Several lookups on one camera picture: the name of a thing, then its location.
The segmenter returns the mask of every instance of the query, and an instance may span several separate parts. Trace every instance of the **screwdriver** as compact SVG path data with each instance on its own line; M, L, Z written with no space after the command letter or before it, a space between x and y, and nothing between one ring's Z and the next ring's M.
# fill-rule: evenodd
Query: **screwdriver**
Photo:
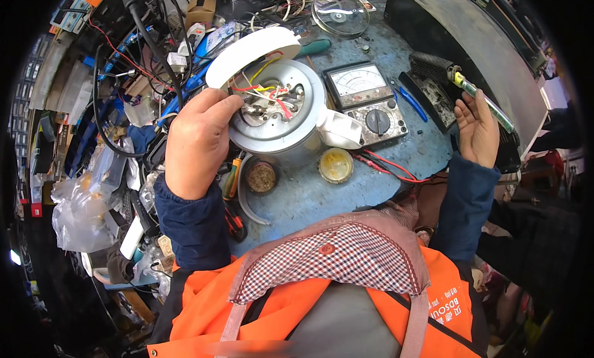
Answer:
M327 38L323 40L312 41L308 44L301 46L301 50L295 58L306 55L319 54L325 50L328 50L330 46L332 46L332 43Z
M239 168L241 167L241 161L243 160L243 156L245 155L244 151L241 151L237 158L233 160L233 166L231 167L231 172L229 176L227 176L227 180L225 180L225 189L223 190L223 199L226 201L231 200L235 196L235 191L237 191L237 180L239 179Z

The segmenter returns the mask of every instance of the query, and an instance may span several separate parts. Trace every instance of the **hand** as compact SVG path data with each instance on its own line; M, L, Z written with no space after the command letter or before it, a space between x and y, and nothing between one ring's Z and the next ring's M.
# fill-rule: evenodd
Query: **hand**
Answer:
M497 120L491 114L482 90L477 90L476 98L467 92L462 93L462 98L464 101L456 100L454 107L460 128L460 154L465 160L492 169L499 148Z
M206 195L229 152L229 120L243 100L207 88L175 117L167 137L165 182L182 199Z

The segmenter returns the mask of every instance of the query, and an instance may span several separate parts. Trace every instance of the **navy sleeve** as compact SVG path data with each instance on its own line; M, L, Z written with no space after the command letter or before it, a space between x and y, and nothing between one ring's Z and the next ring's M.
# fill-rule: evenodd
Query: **navy sleeve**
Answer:
M203 198L189 201L174 195L161 174L154 192L161 233L171 239L180 267L215 270L230 264L225 204L217 184L213 182Z
M487 169L454 153L437 230L429 247L451 260L472 261L500 177L496 167Z

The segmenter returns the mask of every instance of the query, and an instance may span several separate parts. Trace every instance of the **blue workbench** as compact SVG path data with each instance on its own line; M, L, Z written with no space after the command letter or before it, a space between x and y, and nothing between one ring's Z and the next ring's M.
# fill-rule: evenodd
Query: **blue workbench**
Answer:
M355 47L355 39L328 35L308 22L310 32L302 38L302 44L321 38L328 38L332 42L328 51L311 56L319 75L325 69L363 60L375 62L384 77L395 80L400 72L411 69L408 57L412 49L384 22L385 0L369 1L377 11L369 13L369 27L361 36L361 40L371 48L367 54ZM298 61L309 65L306 58ZM445 168L452 156L450 135L442 134L431 118L429 122L423 122L412 106L400 96L398 106L410 132L404 137L373 145L370 149L408 169L417 179L426 178ZM420 135L417 134L419 130L423 131ZM457 131L457 125L450 129L450 133L457 134ZM247 189L247 200L253 212L270 220L272 225L257 224L242 213L248 237L242 243L230 241L231 252L241 256L260 243L291 234L332 215L380 204L400 188L397 178L375 171L359 161L354 163L353 175L343 184L330 184L323 180L317 170L317 163L312 163L302 169L280 171L277 185L270 192L253 193Z

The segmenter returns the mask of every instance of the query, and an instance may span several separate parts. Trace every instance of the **glass pot lid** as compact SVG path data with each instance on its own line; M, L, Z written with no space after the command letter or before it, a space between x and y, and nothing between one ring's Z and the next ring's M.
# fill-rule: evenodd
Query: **glass pot lid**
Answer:
M360 0L314 0L311 16L324 31L344 38L358 37L369 25L369 12Z

